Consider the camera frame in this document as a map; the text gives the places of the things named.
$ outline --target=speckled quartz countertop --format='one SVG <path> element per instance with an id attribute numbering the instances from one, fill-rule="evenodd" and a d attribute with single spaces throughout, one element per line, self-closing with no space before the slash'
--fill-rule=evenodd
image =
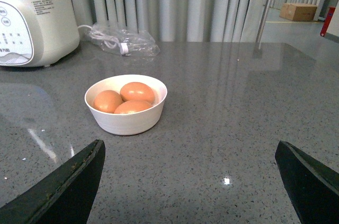
<path id="1" fill-rule="evenodd" d="M 339 75 L 280 43 L 159 43 L 153 58 L 82 42 L 48 68 L 0 68 L 0 206 L 95 139 L 106 144 L 88 223 L 300 223 L 274 154 L 288 141 L 339 172 Z M 103 131 L 97 81 L 156 77 L 163 114 L 134 136 Z"/>

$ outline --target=metal pole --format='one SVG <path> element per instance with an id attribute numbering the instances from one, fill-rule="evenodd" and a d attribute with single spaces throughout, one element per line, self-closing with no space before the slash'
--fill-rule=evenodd
<path id="1" fill-rule="evenodd" d="M 255 40 L 256 43 L 260 42 L 261 36 L 263 35 L 264 26 L 265 26 L 265 22 L 266 22 L 266 19 L 267 19 L 267 14 L 269 12 L 270 3 L 271 3 L 271 0 L 266 0 L 263 16 L 261 18 L 258 34 L 257 34 L 256 40 Z"/>

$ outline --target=white cable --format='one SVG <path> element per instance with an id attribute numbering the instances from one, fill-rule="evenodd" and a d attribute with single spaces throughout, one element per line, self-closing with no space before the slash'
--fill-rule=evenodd
<path id="1" fill-rule="evenodd" d="M 120 53 L 122 55 L 127 54 L 129 52 L 127 44 L 126 43 L 120 43 L 118 38 L 111 36 L 111 35 L 104 34 L 104 33 L 100 32 L 100 31 L 98 31 L 98 30 L 94 29 L 93 27 L 86 25 L 86 24 L 79 25 L 78 29 L 83 28 L 83 27 L 90 28 L 91 29 L 91 32 L 90 32 L 91 38 L 95 39 L 95 40 L 102 40 L 103 43 L 108 48 L 113 49 L 118 45 L 119 48 L 120 48 Z"/>

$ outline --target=white bowl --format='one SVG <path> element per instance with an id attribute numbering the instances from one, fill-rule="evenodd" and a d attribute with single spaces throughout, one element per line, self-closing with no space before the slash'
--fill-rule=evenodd
<path id="1" fill-rule="evenodd" d="M 109 89 L 119 93 L 120 89 L 129 82 L 141 82 L 153 89 L 155 93 L 153 107 L 133 114 L 110 114 L 92 107 L 98 93 Z M 134 135 L 152 128 L 159 121 L 166 95 L 165 84 L 156 78 L 144 75 L 120 75 L 92 85 L 85 94 L 85 102 L 102 129 L 116 135 Z"/>

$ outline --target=egg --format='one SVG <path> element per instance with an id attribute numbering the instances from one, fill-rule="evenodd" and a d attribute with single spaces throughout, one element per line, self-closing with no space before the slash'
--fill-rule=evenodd
<path id="1" fill-rule="evenodd" d="M 105 112 L 114 113 L 116 108 L 123 103 L 119 93 L 113 90 L 100 92 L 94 99 L 93 108 Z"/>
<path id="2" fill-rule="evenodd" d="M 140 82 L 130 82 L 125 84 L 120 90 L 120 95 L 123 101 L 140 100 L 147 101 L 152 104 L 155 100 L 152 88 Z"/>
<path id="3" fill-rule="evenodd" d="M 117 107 L 114 114 L 133 114 L 146 109 L 150 109 L 152 105 L 147 101 L 132 100 L 126 101 Z"/>

